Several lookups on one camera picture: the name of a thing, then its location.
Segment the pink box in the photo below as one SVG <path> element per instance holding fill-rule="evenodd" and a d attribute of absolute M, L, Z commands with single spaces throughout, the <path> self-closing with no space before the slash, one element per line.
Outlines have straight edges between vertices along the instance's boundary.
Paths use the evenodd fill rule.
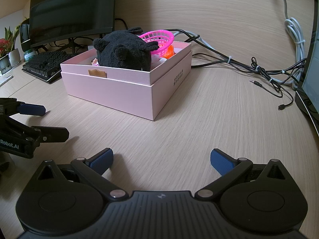
<path fill-rule="evenodd" d="M 173 42 L 175 55 L 150 72 L 92 66 L 97 57 L 91 49 L 61 64 L 69 95 L 142 118 L 154 120 L 191 68 L 191 44 Z M 91 76 L 97 69 L 105 77 Z"/>

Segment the blue gripper pad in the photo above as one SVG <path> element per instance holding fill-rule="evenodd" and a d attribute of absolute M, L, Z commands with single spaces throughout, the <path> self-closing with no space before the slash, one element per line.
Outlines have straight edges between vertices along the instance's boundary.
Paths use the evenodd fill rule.
<path fill-rule="evenodd" d="M 105 148 L 93 157 L 87 160 L 86 164 L 92 170 L 102 175 L 113 164 L 113 151 L 110 148 Z"/>
<path fill-rule="evenodd" d="M 22 103 L 17 107 L 17 111 L 23 115 L 44 116 L 46 109 L 43 105 Z"/>
<path fill-rule="evenodd" d="M 225 175 L 237 164 L 238 162 L 236 159 L 217 148 L 214 148 L 211 152 L 211 165 L 220 173 L 220 175 Z"/>

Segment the speaker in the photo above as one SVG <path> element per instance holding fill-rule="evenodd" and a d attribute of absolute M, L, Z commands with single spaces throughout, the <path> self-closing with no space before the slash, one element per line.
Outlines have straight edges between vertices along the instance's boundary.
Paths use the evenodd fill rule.
<path fill-rule="evenodd" d="M 26 19 L 20 25 L 20 42 L 23 52 L 31 48 L 29 36 L 29 23 L 29 19 Z"/>

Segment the black plush toy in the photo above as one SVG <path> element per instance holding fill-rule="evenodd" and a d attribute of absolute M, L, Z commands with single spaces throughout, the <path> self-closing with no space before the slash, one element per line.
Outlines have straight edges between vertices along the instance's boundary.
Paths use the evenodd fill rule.
<path fill-rule="evenodd" d="M 105 67 L 150 71 L 151 51 L 159 49 L 157 41 L 145 42 L 136 34 L 141 27 L 117 30 L 104 38 L 96 38 L 93 46 L 97 50 L 98 64 Z"/>

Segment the triangular cutout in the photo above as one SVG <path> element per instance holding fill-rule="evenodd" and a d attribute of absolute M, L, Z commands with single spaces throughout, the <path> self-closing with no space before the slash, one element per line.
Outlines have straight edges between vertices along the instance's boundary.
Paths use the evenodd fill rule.
<path fill-rule="evenodd" d="M 47 180 L 47 179 L 53 179 L 53 173 L 49 166 L 44 167 L 42 173 L 40 174 L 38 180 Z"/>
<path fill-rule="evenodd" d="M 273 179 L 280 179 L 285 180 L 284 175 L 282 174 L 281 170 L 279 169 L 278 165 L 273 165 L 270 172 L 268 173 L 267 177 Z"/>

